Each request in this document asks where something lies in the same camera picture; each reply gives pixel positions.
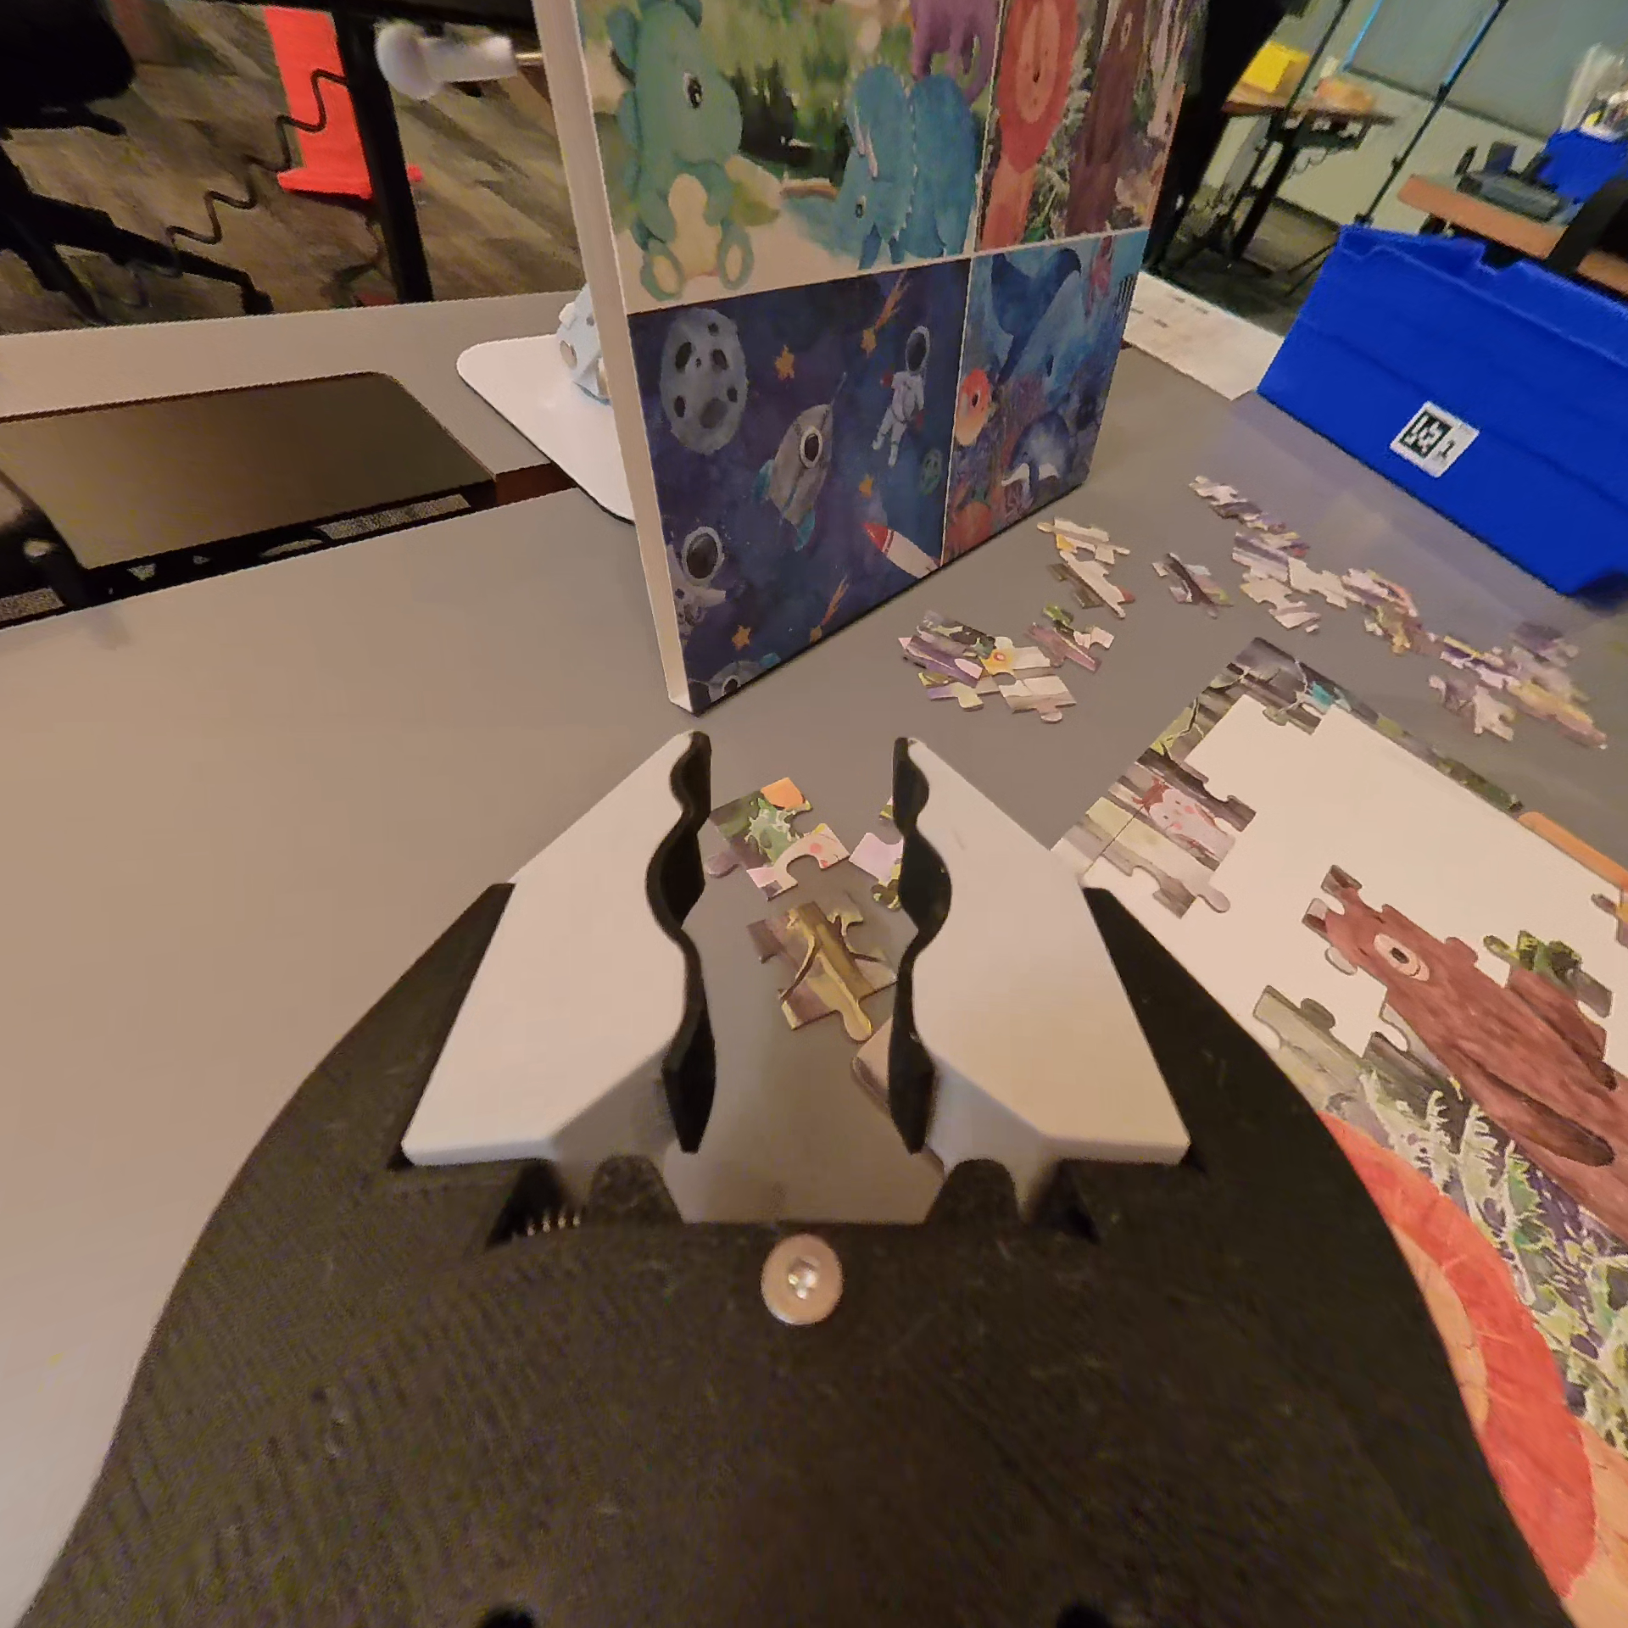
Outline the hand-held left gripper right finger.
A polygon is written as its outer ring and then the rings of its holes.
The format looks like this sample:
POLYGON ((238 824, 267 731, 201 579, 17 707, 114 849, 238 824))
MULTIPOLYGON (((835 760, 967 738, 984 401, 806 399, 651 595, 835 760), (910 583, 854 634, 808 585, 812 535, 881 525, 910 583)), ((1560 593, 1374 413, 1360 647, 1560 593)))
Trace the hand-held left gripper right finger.
POLYGON ((1069 864, 945 758, 891 754, 910 924, 887 1116, 943 1169, 988 1161, 1021 1205, 1069 1161, 1174 1167, 1189 1134, 1069 864))

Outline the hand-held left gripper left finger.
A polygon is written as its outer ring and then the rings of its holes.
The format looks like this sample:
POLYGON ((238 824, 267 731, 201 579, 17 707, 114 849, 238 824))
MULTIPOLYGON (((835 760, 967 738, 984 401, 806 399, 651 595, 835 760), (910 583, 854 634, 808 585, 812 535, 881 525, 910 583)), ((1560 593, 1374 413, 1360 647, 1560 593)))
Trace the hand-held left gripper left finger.
POLYGON ((519 866, 399 1151, 542 1161, 585 1200, 614 1155, 701 1147, 717 1043, 686 917, 705 888, 711 744, 662 742, 519 866))

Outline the jigsaw pieces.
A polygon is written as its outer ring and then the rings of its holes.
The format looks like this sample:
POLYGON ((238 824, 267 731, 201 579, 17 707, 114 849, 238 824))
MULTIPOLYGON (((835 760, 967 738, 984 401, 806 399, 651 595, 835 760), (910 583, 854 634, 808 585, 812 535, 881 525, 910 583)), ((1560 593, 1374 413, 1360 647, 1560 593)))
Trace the jigsaw pieces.
MULTIPOLYGON (((1416 601, 1401 583, 1368 568, 1337 575, 1312 572, 1290 529, 1255 512, 1236 488, 1205 477, 1191 479, 1189 486, 1217 515, 1236 525, 1232 560, 1246 570, 1240 589, 1269 608, 1282 630, 1317 630, 1317 607, 1306 595, 1321 597, 1325 605, 1358 605, 1366 630, 1383 638, 1393 653, 1416 651, 1443 663, 1441 674, 1430 674, 1430 690, 1474 736, 1511 740, 1513 719, 1523 715, 1544 721, 1581 746, 1606 746, 1608 738, 1596 727, 1589 698, 1573 678, 1579 647, 1558 628, 1523 622, 1509 645, 1486 649, 1432 634, 1420 624, 1416 601)), ((1122 616, 1133 599, 1112 579, 1112 568, 1125 548, 1100 527, 1067 519, 1038 521, 1038 529, 1052 539, 1050 574, 1071 597, 1071 605, 1048 603, 1042 620, 1029 626, 1029 643, 986 634, 961 618, 926 612, 910 636, 901 639, 901 651, 936 700, 955 700, 959 709, 976 711, 986 698, 1000 698, 1011 713, 1052 725, 1071 703, 1065 669, 1098 669, 1112 634, 1087 616, 1094 608, 1122 616)), ((1614 940, 1624 944, 1624 864, 1579 841, 1544 812, 1525 806, 1470 765, 1439 754, 1343 684, 1313 670, 1302 657, 1261 639, 1232 657, 1184 705, 1114 783, 1112 794, 1071 827, 1062 841, 1062 855, 1079 862, 1081 872, 1112 862, 1124 874, 1156 878, 1158 901, 1172 913, 1188 909, 1195 899, 1211 911, 1224 911, 1228 899, 1211 886, 1211 870, 1228 855, 1251 814, 1240 800, 1217 798, 1189 758, 1240 698, 1251 698, 1275 727, 1313 731, 1325 717, 1350 717, 1488 802, 1602 886, 1591 903, 1610 917, 1614 940)), ((874 903, 899 907, 903 841, 885 841, 870 831, 856 847, 843 847, 825 826, 796 839, 790 822, 806 810, 808 802, 788 779, 722 804, 711 822, 726 837, 728 849, 711 857, 707 870, 722 876, 746 868, 749 880, 773 897, 790 889, 794 860, 815 858, 821 866, 848 862, 870 876, 874 903)), ((850 942, 850 932, 862 920, 862 909, 850 899, 800 901, 748 926, 759 961, 781 961, 788 969, 779 990, 788 1027, 798 1029, 839 1012, 850 1039, 881 1039, 862 1004, 874 990, 891 986, 893 975, 879 953, 850 942)))

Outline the jigsaw puzzle board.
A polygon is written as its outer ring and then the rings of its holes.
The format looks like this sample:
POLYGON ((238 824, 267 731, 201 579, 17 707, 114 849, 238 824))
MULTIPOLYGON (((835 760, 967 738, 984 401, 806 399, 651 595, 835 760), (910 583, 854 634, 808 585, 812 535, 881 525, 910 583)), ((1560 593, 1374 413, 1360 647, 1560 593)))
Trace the jigsaw puzzle board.
MULTIPOLYGON (((1067 827, 1093 814, 1116 781, 1067 827)), ((841 1231, 854 1310, 949 1279, 887 1608, 957 1622, 1624 1624, 1624 946, 1602 886, 1350 717, 1240 698, 1191 767, 1251 822, 1224 911, 1062 855, 1189 1134, 988 1161, 841 1231), (1598 1019, 1480 940, 1560 940, 1598 1019)))

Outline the illustrated puzzle box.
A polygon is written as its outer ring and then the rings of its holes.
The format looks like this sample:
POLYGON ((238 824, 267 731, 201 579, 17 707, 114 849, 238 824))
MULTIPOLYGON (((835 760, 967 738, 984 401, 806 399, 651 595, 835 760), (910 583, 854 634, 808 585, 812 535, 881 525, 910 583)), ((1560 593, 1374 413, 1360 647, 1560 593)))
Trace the illustrated puzzle box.
POLYGON ((674 703, 1087 479, 1205 10, 534 4, 674 703))

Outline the white printed paper sheet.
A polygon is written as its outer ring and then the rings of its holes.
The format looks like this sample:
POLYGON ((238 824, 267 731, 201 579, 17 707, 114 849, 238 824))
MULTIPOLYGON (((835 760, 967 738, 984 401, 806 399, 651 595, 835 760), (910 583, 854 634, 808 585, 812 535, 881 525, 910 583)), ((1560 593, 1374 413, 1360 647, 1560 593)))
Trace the white printed paper sheet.
POLYGON ((1224 401, 1255 393, 1282 337, 1141 271, 1124 341, 1224 401))

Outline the blue plastic bin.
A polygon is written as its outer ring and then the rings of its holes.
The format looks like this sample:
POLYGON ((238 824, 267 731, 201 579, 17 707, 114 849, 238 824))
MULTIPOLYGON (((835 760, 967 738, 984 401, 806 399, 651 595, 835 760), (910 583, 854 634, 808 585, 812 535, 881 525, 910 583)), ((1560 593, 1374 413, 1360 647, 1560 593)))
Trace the blue plastic bin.
POLYGON ((1257 391, 1554 591, 1624 589, 1622 300, 1346 227, 1257 391))
POLYGON ((1626 132, 1565 128, 1554 132, 1538 153, 1536 180, 1575 209, 1626 172, 1626 132))

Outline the red floor object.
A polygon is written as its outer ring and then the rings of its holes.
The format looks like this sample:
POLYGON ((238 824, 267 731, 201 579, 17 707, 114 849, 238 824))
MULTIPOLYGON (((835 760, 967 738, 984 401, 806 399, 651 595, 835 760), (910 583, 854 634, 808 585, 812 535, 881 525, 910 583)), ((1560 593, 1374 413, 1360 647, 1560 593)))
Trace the red floor object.
MULTIPOLYGON (((259 15, 294 139, 294 159, 279 186, 306 198, 374 203, 331 17, 284 6, 265 6, 259 15)), ((414 194, 420 172, 406 165, 414 194)))

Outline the small wooden table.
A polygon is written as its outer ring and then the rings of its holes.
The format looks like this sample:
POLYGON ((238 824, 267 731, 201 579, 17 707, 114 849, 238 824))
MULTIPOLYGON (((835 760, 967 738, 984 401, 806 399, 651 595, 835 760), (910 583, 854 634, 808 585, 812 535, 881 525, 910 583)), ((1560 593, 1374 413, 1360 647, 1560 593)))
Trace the small wooden table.
POLYGON ((1300 159, 1354 151, 1368 134, 1397 122, 1370 101, 1358 106, 1352 93, 1327 97, 1323 89, 1271 97, 1240 87, 1230 93, 1224 114, 1232 122, 1253 120, 1259 126, 1240 182, 1220 196, 1193 244, 1226 263, 1248 256, 1300 159))

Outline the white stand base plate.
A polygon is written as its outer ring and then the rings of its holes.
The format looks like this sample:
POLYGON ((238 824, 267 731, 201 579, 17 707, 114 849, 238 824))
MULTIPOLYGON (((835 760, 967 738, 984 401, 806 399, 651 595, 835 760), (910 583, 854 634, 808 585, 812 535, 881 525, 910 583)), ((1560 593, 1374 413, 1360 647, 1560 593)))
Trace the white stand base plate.
POLYGON ((563 302, 552 333, 478 343, 459 355, 457 374, 571 484, 616 519, 633 521, 587 287, 563 302))

